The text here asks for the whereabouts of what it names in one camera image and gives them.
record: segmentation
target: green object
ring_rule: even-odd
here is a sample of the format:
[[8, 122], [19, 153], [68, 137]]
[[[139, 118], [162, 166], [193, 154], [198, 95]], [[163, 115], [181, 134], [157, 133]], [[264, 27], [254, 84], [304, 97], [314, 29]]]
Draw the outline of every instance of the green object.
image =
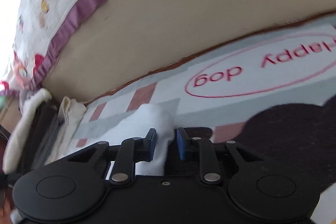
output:
[[0, 96], [0, 109], [2, 109], [6, 104], [6, 96]]

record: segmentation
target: beige fabric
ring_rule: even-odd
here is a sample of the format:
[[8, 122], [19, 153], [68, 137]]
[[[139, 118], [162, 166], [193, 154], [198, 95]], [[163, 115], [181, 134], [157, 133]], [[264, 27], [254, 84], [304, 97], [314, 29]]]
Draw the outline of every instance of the beige fabric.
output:
[[336, 8], [336, 0], [109, 0], [76, 32], [43, 85], [87, 101], [218, 43]]

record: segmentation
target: red oval outline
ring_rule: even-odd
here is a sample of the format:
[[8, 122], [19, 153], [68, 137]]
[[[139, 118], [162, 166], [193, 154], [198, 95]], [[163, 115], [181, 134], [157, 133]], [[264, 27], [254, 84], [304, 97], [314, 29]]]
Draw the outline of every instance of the red oval outline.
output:
[[223, 59], [205, 67], [204, 69], [202, 69], [200, 72], [198, 72], [196, 75], [194, 75], [192, 78], [190, 78], [188, 80], [188, 82], [186, 83], [186, 85], [184, 86], [184, 91], [186, 93], [188, 93], [189, 95], [191, 96], [195, 96], [195, 97], [201, 97], [201, 98], [227, 98], [227, 97], [238, 97], [238, 96], [244, 96], [244, 95], [251, 95], [251, 94], [257, 94], [257, 93], [262, 93], [262, 92], [267, 92], [267, 91], [272, 91], [272, 90], [277, 90], [277, 89], [280, 89], [280, 88], [284, 88], [286, 86], [290, 86], [290, 85], [295, 85], [297, 83], [302, 83], [302, 82], [305, 82], [311, 78], [314, 78], [324, 72], [326, 72], [328, 69], [332, 68], [333, 66], [336, 65], [336, 60], [334, 62], [332, 62], [331, 64], [329, 64], [328, 66], [324, 67], [322, 70], [312, 74], [312, 75], [308, 75], [304, 78], [301, 78], [301, 79], [298, 79], [298, 80], [295, 80], [293, 82], [289, 82], [287, 84], [283, 84], [283, 85], [279, 85], [279, 86], [275, 86], [273, 88], [269, 88], [269, 89], [265, 89], [265, 90], [257, 90], [257, 91], [253, 91], [253, 92], [248, 92], [248, 93], [241, 93], [241, 94], [234, 94], [234, 95], [226, 95], [226, 96], [203, 96], [203, 95], [195, 95], [195, 94], [192, 94], [188, 91], [188, 85], [189, 83], [199, 74], [201, 74], [203, 71], [205, 71], [206, 69], [208, 68], [211, 68], [212, 66], [220, 63], [220, 62], [223, 62], [224, 60], [226, 59], [229, 59], [233, 56], [236, 56], [238, 54], [241, 54], [241, 53], [244, 53], [244, 52], [247, 52], [249, 50], [252, 50], [254, 48], [258, 48], [258, 47], [261, 47], [261, 46], [264, 46], [264, 45], [268, 45], [268, 44], [271, 44], [271, 43], [276, 43], [276, 42], [280, 42], [280, 41], [283, 41], [283, 40], [286, 40], [286, 39], [291, 39], [291, 38], [298, 38], [298, 37], [330, 37], [330, 38], [333, 38], [333, 39], [336, 39], [336, 35], [331, 35], [331, 34], [325, 34], [325, 33], [302, 33], [302, 34], [296, 34], [296, 35], [287, 35], [287, 36], [282, 36], [282, 37], [278, 37], [278, 38], [275, 38], [275, 39], [272, 39], [270, 41], [265, 41], [265, 42], [261, 42], [261, 43], [258, 43], [257, 45], [255, 46], [252, 46], [252, 47], [248, 47], [248, 48], [245, 48], [245, 49], [242, 49], [238, 52], [235, 52], [227, 57], [224, 57]]

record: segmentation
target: beige sofa surface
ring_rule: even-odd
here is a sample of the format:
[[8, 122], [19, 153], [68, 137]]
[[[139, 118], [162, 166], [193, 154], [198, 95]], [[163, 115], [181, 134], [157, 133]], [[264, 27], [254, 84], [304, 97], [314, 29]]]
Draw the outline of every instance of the beige sofa surface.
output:
[[43, 81], [58, 100], [96, 96], [221, 42], [336, 8], [336, 0], [108, 0]]

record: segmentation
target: white cloth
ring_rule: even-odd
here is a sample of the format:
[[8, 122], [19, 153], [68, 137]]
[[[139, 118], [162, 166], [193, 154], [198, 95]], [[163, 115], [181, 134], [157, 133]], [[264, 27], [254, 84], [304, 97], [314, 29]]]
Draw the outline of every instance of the white cloth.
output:
[[[174, 121], [171, 115], [159, 105], [143, 104], [132, 115], [119, 122], [117, 126], [108, 130], [99, 139], [91, 139], [86, 146], [98, 141], [107, 141], [110, 145], [119, 145], [123, 140], [144, 138], [150, 128], [155, 128], [157, 142], [154, 157], [151, 162], [141, 161], [135, 165], [135, 174], [143, 176], [164, 175], [164, 165], [167, 158], [168, 145], [174, 140]], [[112, 171], [112, 162], [108, 177]]]
[[3, 156], [2, 169], [5, 174], [16, 171], [20, 162], [23, 148], [29, 135], [37, 108], [43, 101], [49, 101], [51, 94], [46, 89], [40, 89], [23, 106], [23, 115], [11, 134]]
[[82, 103], [78, 103], [75, 99], [70, 100], [64, 97], [59, 107], [58, 118], [64, 120], [55, 144], [45, 164], [49, 164], [63, 157], [63, 153], [68, 150], [70, 141], [86, 112], [86, 107]]

